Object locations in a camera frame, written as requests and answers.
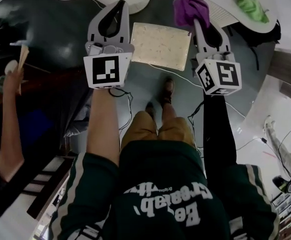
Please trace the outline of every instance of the purple cloth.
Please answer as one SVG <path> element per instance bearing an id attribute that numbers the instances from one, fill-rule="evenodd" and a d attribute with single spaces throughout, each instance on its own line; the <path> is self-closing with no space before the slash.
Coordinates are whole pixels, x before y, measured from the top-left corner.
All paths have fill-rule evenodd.
<path id="1" fill-rule="evenodd" d="M 198 19 L 202 27 L 210 27 L 209 6 L 204 0 L 174 0 L 174 22 L 177 26 L 193 26 Z"/>

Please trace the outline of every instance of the speckled square board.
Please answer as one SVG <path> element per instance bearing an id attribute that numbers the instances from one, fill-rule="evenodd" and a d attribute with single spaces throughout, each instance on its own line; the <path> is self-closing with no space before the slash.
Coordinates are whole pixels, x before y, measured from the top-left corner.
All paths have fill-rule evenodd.
<path id="1" fill-rule="evenodd" d="M 184 71 L 190 40 L 191 33 L 182 29 L 135 22 L 132 61 Z"/>

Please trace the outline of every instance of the khaki shorts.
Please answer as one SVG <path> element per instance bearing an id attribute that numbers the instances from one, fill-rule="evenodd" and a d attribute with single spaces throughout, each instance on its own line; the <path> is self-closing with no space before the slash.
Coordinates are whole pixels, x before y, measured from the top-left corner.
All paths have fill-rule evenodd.
<path id="1" fill-rule="evenodd" d="M 151 116 L 145 112 L 138 112 L 130 127 L 123 136 L 121 150 L 131 141 L 180 141 L 194 147 L 193 134 L 183 117 L 176 117 L 166 122 L 158 131 Z"/>

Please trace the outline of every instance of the striped sleeve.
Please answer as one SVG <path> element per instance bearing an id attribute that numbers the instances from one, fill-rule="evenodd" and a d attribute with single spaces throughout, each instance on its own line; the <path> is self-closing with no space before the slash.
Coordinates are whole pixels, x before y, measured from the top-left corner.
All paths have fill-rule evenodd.
<path id="1" fill-rule="evenodd" d="M 254 240 L 276 240 L 280 219 L 270 203 L 258 166 L 230 166 L 219 179 L 214 191 L 221 199 L 231 219 L 241 218 L 242 229 Z"/>
<path id="2" fill-rule="evenodd" d="M 116 191 L 118 167 L 110 160 L 80 153 L 70 169 L 65 194 L 49 225 L 50 240 L 69 236 L 103 221 Z"/>

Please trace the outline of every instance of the gray floor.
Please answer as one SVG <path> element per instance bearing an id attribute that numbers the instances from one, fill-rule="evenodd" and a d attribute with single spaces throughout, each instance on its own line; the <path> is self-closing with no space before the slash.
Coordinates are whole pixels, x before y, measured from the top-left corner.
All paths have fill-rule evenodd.
<path id="1" fill-rule="evenodd" d="M 144 10 L 130 17 L 130 31 L 134 22 L 175 27 L 172 3 L 173 0 L 150 0 Z M 21 29 L 28 45 L 32 49 L 36 48 L 37 51 L 30 54 L 29 60 L 34 65 L 52 71 L 83 64 L 88 25 L 99 11 L 91 0 L 5 0 L 0 5 L 0 17 Z M 231 50 L 241 65 L 242 90 L 230 95 L 226 100 L 246 115 L 265 79 L 275 44 L 265 43 L 256 48 L 260 63 L 260 71 L 257 71 L 253 53 L 235 31 L 233 34 L 234 36 L 230 37 Z M 190 64 L 190 59 L 195 54 L 195 47 L 191 43 L 185 71 L 180 72 L 180 75 L 199 84 L 196 78 L 192 78 Z M 131 63 L 124 89 L 133 95 L 133 115 L 143 110 L 148 101 L 154 101 L 157 126 L 161 126 L 162 110 L 155 100 L 168 75 L 147 64 Z M 177 76 L 172 77 L 175 80 L 173 106 L 178 116 L 187 117 L 203 100 L 203 91 Z M 118 98 L 117 106 L 119 124 L 122 126 L 130 117 L 127 98 Z M 228 115 L 232 129 L 235 130 L 243 121 L 243 117 L 230 107 Z M 200 146 L 203 137 L 203 111 L 195 117 L 195 133 L 196 143 Z M 75 151 L 84 151 L 85 138 L 85 134 L 73 138 Z"/>

